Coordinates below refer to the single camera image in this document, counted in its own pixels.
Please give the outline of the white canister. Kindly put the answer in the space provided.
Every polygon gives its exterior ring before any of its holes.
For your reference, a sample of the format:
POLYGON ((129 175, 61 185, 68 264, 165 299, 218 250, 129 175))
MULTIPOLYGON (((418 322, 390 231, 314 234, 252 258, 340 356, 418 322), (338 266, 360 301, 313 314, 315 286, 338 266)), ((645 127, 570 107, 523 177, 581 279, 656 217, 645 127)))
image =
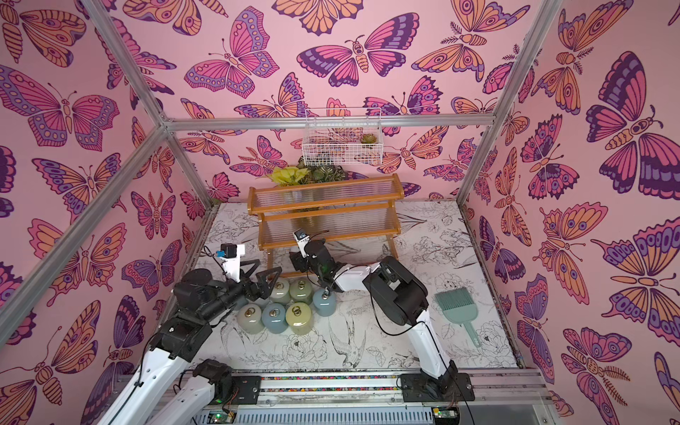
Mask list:
POLYGON ((237 324, 246 334, 256 335, 265 329, 262 309, 256 304, 243 306, 237 314, 237 324))

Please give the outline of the blue canister bottom shelf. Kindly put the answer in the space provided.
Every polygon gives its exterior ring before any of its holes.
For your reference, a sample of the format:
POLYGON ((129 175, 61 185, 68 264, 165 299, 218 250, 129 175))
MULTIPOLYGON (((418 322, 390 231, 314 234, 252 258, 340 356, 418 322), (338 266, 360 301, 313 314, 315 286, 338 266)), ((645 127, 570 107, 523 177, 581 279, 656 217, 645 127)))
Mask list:
POLYGON ((336 313, 338 299, 336 293, 328 289, 319 289, 313 294, 313 306, 321 317, 330 317, 336 313))

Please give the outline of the cream canister shelf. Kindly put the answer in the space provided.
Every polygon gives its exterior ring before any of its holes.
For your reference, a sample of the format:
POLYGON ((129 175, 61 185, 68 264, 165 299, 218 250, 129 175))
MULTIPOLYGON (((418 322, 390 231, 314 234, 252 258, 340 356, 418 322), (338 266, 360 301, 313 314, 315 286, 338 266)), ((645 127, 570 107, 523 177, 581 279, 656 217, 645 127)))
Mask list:
POLYGON ((269 299, 271 302, 281 304, 283 306, 289 304, 291 301, 289 282, 286 279, 278 280, 273 287, 269 299))

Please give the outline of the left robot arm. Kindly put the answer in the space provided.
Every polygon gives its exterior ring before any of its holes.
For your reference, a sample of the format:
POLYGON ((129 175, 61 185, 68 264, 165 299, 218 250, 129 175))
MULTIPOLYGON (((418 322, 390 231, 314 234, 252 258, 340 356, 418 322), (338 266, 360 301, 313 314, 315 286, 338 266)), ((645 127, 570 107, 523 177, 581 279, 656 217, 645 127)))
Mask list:
POLYGON ((208 359, 193 366, 212 335, 212 322, 240 299, 267 299, 282 273, 273 267, 255 273, 260 262, 231 278, 217 281, 206 268, 189 271, 175 285, 177 310, 150 338, 149 349, 101 424, 188 424, 213 400, 229 401, 235 387, 232 368, 208 359))

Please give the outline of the yellow-green canister bottom shelf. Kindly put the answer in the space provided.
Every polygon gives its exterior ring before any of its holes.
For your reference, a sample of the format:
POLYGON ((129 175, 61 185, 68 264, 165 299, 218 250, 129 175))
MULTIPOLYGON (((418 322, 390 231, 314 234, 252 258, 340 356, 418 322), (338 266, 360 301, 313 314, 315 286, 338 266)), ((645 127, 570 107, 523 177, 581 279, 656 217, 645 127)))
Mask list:
POLYGON ((295 335, 304 336, 313 329, 313 311, 304 302, 290 305, 286 310, 285 319, 295 335))

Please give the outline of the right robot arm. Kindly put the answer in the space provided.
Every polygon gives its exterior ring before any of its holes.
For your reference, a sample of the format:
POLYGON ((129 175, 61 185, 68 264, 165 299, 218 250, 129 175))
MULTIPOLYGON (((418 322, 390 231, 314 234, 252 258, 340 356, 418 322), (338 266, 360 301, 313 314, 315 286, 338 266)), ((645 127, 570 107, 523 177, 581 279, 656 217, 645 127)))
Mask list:
POLYGON ((469 375, 460 372, 444 351, 430 317, 426 286, 393 256, 370 265, 336 261, 325 240, 304 237, 299 250, 290 254, 293 267, 311 273, 325 294, 362 291, 368 295, 374 312, 381 311, 402 331, 382 333, 409 338, 419 359, 416 374, 400 375, 397 381, 405 402, 458 402, 476 399, 469 375))

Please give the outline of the green canister shelf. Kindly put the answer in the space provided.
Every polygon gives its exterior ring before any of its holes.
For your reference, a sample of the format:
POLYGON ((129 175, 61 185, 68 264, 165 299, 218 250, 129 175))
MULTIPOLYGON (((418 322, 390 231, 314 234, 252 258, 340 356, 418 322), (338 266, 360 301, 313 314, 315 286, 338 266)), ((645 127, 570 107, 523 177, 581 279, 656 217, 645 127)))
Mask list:
POLYGON ((290 284, 289 295, 292 303, 313 302, 313 285, 306 279, 298 279, 290 284))

